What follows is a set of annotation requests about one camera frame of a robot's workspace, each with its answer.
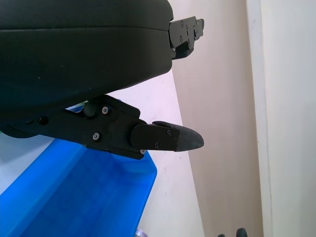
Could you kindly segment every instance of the blue plastic bin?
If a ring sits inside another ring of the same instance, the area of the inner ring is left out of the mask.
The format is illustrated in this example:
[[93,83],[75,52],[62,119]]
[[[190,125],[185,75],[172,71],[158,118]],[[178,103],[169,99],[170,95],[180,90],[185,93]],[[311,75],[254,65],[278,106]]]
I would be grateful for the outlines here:
[[1,237],[133,237],[157,169],[54,140],[0,196]]

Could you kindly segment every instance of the screw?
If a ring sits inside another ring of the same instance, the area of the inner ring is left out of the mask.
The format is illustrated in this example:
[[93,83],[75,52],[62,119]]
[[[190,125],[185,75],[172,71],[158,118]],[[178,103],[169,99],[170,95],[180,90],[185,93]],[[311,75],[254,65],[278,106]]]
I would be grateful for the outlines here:
[[110,108],[107,107],[107,106],[104,106],[104,107],[102,108],[102,113],[103,113],[104,115],[107,115],[107,114],[109,113],[109,111],[110,111]]
[[99,138],[100,138],[100,134],[99,134],[98,132],[94,133],[93,136],[92,136],[92,139],[93,139],[94,141],[99,140]]
[[159,149],[159,142],[155,143],[155,148],[158,150]]
[[48,117],[42,116],[39,118],[39,124],[41,125],[47,125],[48,124]]

